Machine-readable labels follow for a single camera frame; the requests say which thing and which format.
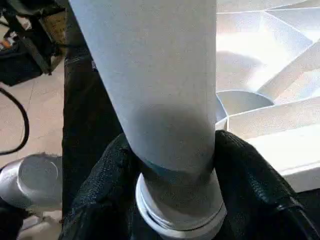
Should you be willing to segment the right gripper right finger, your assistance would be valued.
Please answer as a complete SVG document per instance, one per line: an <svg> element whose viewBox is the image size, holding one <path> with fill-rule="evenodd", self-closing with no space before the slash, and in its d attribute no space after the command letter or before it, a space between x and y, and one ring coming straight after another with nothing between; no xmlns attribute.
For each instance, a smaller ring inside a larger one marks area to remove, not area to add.
<svg viewBox="0 0 320 240"><path fill-rule="evenodd" d="M214 169L227 215L218 240L318 240L293 188L248 142L218 130Z"/></svg>

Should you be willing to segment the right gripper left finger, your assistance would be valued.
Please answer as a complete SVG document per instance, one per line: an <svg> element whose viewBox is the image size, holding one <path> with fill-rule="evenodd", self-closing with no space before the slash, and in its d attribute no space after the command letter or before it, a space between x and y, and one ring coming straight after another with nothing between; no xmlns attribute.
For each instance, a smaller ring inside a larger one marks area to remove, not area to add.
<svg viewBox="0 0 320 240"><path fill-rule="evenodd" d="M105 149L63 217L61 240L130 240L139 162L126 136Z"/></svg>

